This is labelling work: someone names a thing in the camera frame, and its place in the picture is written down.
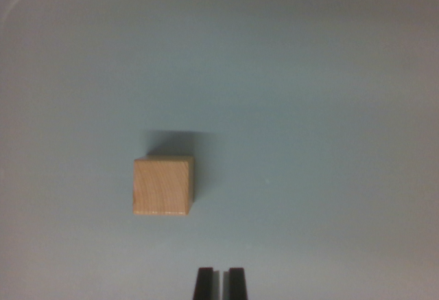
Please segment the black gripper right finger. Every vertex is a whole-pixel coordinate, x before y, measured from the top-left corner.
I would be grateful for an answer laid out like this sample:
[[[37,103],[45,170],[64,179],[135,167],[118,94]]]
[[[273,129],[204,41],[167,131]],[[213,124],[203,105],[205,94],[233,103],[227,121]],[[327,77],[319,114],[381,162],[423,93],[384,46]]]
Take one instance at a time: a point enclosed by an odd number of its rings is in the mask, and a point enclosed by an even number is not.
[[[223,300],[247,300],[245,270],[242,267],[229,268],[223,274]]]

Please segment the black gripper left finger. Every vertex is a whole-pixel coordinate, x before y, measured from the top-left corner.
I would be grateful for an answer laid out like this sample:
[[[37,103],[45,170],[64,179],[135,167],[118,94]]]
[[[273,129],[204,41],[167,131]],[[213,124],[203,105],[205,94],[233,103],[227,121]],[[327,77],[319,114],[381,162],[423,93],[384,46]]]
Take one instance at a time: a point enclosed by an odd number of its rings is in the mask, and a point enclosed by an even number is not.
[[[213,267],[198,269],[193,300],[218,300],[220,298],[220,275]]]

